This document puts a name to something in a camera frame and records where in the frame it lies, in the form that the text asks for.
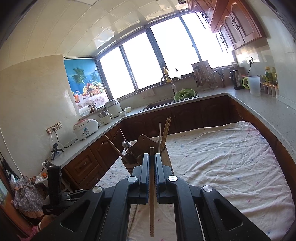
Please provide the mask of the person left hand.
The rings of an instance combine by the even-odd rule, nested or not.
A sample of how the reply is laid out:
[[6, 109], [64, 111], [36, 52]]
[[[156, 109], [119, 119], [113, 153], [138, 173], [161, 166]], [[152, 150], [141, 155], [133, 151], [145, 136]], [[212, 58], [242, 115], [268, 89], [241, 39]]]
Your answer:
[[38, 224], [38, 228], [39, 228], [39, 231], [41, 231], [42, 229], [44, 229], [47, 225], [49, 225], [53, 220], [55, 220], [57, 218], [56, 215], [45, 215], [41, 222]]

